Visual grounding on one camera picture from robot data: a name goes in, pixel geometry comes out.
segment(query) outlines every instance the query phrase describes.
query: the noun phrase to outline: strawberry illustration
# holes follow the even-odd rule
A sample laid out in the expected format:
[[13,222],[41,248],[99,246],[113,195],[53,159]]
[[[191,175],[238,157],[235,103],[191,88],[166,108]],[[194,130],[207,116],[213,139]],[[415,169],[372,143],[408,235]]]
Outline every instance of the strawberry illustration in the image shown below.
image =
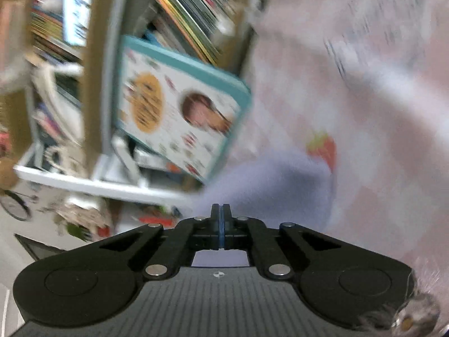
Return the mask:
[[307,154],[313,157],[321,157],[334,172],[337,158],[337,146],[327,133],[315,134],[314,139],[307,144]]

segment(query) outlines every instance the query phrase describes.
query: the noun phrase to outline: crosshair symbol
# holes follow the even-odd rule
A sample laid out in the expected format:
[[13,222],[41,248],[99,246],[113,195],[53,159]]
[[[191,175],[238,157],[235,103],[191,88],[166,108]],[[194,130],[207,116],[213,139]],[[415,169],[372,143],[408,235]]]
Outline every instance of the crosshair symbol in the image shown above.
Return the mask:
[[223,276],[225,275],[225,273],[224,273],[224,272],[221,272],[221,271],[215,271],[215,272],[213,273],[213,275],[214,275],[216,278],[221,278],[221,277],[223,277]]

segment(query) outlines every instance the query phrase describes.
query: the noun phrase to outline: white cord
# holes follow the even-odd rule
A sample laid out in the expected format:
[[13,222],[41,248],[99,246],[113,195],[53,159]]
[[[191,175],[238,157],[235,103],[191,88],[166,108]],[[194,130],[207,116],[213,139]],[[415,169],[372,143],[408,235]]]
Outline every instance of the white cord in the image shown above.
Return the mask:
[[5,331],[6,331],[6,312],[8,310],[8,304],[10,301],[10,290],[6,290],[6,297],[4,299],[4,306],[3,306],[3,319],[1,322],[1,337],[5,337]]

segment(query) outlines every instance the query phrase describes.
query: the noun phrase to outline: purple cloth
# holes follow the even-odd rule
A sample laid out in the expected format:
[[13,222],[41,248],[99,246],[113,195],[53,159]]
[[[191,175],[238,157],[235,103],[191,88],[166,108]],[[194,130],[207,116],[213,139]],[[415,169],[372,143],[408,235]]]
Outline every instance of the purple cloth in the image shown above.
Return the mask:
[[293,149],[270,151],[226,169],[194,201],[194,217],[212,204],[230,204],[234,217],[261,219],[267,227],[294,222],[323,231],[331,215],[332,175],[326,162]]

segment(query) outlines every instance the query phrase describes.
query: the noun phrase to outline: brown hair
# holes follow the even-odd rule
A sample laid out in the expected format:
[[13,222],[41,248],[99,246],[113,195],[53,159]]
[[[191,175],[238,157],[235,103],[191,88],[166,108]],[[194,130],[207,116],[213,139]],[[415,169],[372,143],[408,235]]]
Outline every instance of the brown hair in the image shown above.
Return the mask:
[[190,116],[190,111],[192,110],[192,106],[194,103],[200,102],[209,109],[213,110],[212,107],[212,100],[208,98],[206,95],[200,94],[198,92],[192,92],[184,98],[183,102],[181,103],[181,113],[182,117],[185,119],[186,122],[190,123],[190,120],[187,118]]

